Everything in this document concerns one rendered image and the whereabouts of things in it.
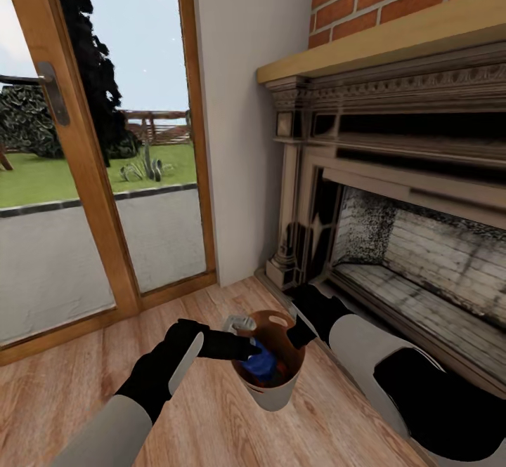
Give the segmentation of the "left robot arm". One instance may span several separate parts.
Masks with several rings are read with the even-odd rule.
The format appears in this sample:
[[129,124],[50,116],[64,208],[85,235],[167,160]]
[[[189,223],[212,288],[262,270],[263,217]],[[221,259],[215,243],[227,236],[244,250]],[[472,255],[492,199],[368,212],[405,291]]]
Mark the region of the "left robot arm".
[[229,315],[222,331],[179,319],[164,341],[143,355],[131,376],[93,420],[46,467],[132,467],[164,403],[171,399],[196,357],[247,361],[262,349],[235,329],[255,321]]

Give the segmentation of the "trash can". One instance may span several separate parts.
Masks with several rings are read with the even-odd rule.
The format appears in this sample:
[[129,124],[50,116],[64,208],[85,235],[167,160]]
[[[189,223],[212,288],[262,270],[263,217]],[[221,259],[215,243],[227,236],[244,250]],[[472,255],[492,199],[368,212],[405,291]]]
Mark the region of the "trash can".
[[[271,322],[269,316],[284,319],[287,322],[287,326]],[[266,309],[252,312],[248,317],[251,317],[255,321],[257,324],[256,329],[254,331],[235,329],[238,336],[252,336],[256,340],[259,340],[265,349],[274,356],[275,360],[282,360],[286,364],[290,378],[286,383],[276,386],[276,388],[260,388],[250,383],[252,374],[238,360],[231,360],[231,364],[255,402],[262,409],[277,412],[283,409],[290,400],[304,363],[306,346],[302,346],[300,350],[294,348],[286,333],[288,329],[296,325],[296,322],[284,313],[278,310]]]

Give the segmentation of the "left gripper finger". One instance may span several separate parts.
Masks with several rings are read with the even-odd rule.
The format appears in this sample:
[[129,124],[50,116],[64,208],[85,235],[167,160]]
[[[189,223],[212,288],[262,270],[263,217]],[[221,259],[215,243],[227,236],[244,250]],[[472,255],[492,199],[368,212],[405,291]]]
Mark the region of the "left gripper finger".
[[262,349],[254,346],[253,344],[249,344],[248,355],[251,356],[251,355],[258,355],[258,354],[262,354]]

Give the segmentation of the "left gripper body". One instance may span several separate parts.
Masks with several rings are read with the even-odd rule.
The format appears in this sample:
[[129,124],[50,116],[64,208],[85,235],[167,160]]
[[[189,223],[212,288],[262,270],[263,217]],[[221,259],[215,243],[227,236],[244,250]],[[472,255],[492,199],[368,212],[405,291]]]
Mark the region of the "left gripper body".
[[250,338],[236,336],[232,333],[217,331],[220,338],[219,350],[213,356],[218,360],[247,361]]

